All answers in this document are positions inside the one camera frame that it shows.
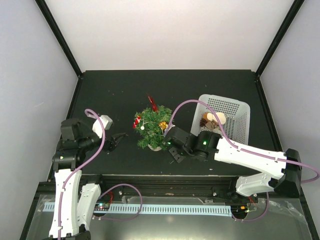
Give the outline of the red bell ornament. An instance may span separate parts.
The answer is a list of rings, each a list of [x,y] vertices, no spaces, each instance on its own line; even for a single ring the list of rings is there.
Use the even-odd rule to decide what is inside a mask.
[[[132,126],[133,129],[135,129],[140,122],[141,122],[141,117],[138,115],[138,116],[136,116],[135,119],[134,119],[133,126]]]

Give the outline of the white bulb string lights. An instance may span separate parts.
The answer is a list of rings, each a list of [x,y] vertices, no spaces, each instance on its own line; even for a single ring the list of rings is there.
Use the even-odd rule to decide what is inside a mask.
[[[159,122],[155,121],[143,122],[139,130],[142,136],[154,137],[163,135],[163,130],[159,127]]]

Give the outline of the small green christmas tree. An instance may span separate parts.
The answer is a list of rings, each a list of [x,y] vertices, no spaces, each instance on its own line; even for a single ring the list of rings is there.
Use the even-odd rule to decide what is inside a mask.
[[[141,136],[137,145],[149,148],[154,152],[164,151],[168,144],[165,143],[164,133],[172,117],[172,110],[160,105],[157,111],[147,107],[134,115],[133,129]]]

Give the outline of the red star tree topper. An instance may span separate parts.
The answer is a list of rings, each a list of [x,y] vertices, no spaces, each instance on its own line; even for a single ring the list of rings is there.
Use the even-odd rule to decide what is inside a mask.
[[[159,108],[158,105],[155,103],[155,100],[153,99],[153,97],[151,97],[150,95],[147,96],[148,100],[151,104],[151,109],[155,112],[155,113],[159,113]]]

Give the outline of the white plastic basket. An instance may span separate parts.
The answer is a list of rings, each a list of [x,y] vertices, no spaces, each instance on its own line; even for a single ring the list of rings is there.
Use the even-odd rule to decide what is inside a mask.
[[[250,106],[242,101],[203,94],[198,99],[209,105],[216,113],[224,113],[226,122],[222,125],[229,139],[247,145],[250,131]]]

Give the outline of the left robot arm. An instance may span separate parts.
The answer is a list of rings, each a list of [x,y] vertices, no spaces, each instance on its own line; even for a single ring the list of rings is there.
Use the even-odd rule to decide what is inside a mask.
[[[101,151],[113,151],[125,133],[106,137],[106,131],[113,124],[107,115],[86,115],[95,121],[92,126],[77,118],[64,120],[60,125],[61,138],[52,158],[55,180],[55,201],[50,240],[89,240],[90,222],[97,200],[103,199],[108,188],[103,184],[102,176],[90,177],[80,186],[82,168],[87,165],[86,154],[97,148],[97,157]]]

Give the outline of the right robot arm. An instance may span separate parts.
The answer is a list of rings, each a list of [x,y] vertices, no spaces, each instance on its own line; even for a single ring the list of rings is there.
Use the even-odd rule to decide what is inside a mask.
[[[257,171],[250,176],[239,176],[235,184],[228,187],[228,198],[234,202],[267,192],[289,198],[298,198],[301,194],[302,168],[297,165],[300,156],[294,149],[286,152],[263,150],[231,141],[211,131],[194,135],[176,126],[164,134],[164,141],[179,163],[190,158],[234,164]]]

